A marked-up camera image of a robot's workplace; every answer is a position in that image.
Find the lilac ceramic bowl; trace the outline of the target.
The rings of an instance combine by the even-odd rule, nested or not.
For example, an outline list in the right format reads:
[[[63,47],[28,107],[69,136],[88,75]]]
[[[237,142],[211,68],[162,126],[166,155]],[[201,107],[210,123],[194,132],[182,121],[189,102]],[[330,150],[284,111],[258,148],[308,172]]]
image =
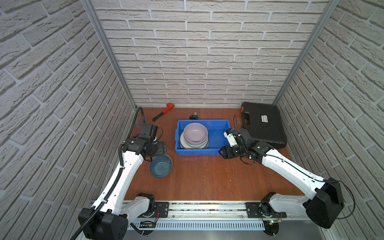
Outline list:
[[[200,123],[190,123],[184,128],[184,137],[187,143],[198,146],[208,140],[208,130]]]

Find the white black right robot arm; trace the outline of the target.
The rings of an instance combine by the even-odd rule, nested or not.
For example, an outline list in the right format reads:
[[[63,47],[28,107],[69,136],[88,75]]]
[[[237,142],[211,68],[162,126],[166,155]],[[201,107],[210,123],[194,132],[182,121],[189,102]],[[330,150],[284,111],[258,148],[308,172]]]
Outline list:
[[[305,170],[267,143],[227,145],[220,149],[219,154],[224,159],[247,157],[275,171],[304,193],[303,196],[269,193],[260,207],[266,218],[282,212],[292,213],[307,216],[318,226],[329,229],[344,208],[339,181],[333,178],[325,180]]]

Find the dark blue ceramic bowl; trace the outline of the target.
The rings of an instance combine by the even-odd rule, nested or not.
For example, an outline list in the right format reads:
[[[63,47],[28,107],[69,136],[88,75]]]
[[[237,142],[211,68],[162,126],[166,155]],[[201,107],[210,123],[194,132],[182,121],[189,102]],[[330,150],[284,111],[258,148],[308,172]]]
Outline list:
[[[172,167],[172,158],[168,155],[160,155],[152,158],[152,162],[149,164],[149,171],[156,178],[164,178],[171,173]]]

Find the right robot arm base plate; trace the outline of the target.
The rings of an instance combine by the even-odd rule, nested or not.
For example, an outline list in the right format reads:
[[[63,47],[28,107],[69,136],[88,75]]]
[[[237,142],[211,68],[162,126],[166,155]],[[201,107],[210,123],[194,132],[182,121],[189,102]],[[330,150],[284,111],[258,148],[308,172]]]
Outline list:
[[[285,212],[278,213],[272,209],[270,204],[261,202],[245,203],[248,218],[276,218],[284,219],[287,217]]]

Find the light green ceramic bowl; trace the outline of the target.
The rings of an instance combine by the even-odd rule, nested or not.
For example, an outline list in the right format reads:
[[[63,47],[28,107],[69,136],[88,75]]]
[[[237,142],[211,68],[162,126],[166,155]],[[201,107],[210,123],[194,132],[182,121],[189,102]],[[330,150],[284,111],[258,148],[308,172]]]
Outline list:
[[[184,133],[182,133],[180,136],[180,145],[183,149],[205,149],[209,145],[209,138],[206,138],[206,140],[203,141],[201,144],[195,145],[188,143]]]

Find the left robot arm base plate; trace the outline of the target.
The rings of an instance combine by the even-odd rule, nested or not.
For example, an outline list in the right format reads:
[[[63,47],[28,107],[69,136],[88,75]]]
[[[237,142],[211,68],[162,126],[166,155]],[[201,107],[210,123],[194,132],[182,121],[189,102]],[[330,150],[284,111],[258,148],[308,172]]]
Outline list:
[[[143,218],[167,218],[169,214],[170,209],[170,203],[169,202],[158,202],[156,201],[153,204],[154,209],[149,209],[148,213],[144,213],[141,215]]]

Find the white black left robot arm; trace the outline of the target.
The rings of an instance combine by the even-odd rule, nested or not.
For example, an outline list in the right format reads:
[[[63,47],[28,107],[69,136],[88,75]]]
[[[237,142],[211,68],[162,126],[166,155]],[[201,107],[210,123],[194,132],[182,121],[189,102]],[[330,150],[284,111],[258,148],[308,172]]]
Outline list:
[[[122,240],[128,227],[139,216],[160,218],[155,197],[139,193],[133,201],[124,205],[126,192],[145,158],[167,153],[166,143],[147,139],[130,138],[118,147],[119,163],[102,191],[90,208],[79,213],[79,229],[71,237],[84,234],[90,240]]]

